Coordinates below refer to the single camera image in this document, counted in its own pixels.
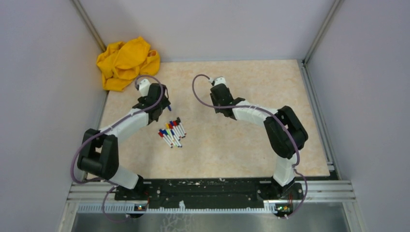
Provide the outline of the red cap marker pen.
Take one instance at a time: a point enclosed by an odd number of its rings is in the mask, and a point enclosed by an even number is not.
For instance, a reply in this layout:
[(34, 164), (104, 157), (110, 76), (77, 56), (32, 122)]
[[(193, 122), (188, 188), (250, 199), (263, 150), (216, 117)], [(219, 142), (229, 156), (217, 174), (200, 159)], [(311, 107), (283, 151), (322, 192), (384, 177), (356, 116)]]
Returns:
[(177, 123), (176, 121), (173, 121), (173, 125), (174, 125), (174, 128), (177, 130), (177, 132), (178, 132), (178, 134), (179, 134), (179, 137), (184, 138), (184, 137), (185, 137), (185, 134), (184, 134), (184, 132), (181, 130), (181, 128), (179, 127), (178, 123)]

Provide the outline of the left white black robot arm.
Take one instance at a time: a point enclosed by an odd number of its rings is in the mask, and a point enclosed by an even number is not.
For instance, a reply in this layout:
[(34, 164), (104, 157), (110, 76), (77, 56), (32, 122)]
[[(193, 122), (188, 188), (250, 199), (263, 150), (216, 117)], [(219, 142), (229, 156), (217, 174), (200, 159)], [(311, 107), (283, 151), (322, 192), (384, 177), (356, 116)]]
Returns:
[(119, 145), (158, 121), (171, 104), (166, 85), (144, 79), (137, 84), (137, 89), (141, 97), (123, 118), (105, 128), (88, 129), (84, 133), (76, 162), (81, 171), (126, 188), (126, 194), (133, 200), (144, 196), (143, 178), (119, 164)]

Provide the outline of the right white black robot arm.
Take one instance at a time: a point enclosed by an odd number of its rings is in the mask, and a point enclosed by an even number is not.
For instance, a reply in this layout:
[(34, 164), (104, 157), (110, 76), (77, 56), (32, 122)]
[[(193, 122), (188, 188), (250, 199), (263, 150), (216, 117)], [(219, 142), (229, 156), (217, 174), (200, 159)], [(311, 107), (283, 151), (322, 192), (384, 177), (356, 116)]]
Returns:
[(308, 133), (293, 109), (278, 110), (251, 105), (243, 98), (233, 98), (225, 84), (213, 84), (210, 97), (217, 113), (234, 120), (245, 121), (265, 129), (270, 145), (278, 155), (273, 173), (273, 195), (285, 199), (292, 191), (294, 168), (300, 162), (300, 150), (308, 140)]

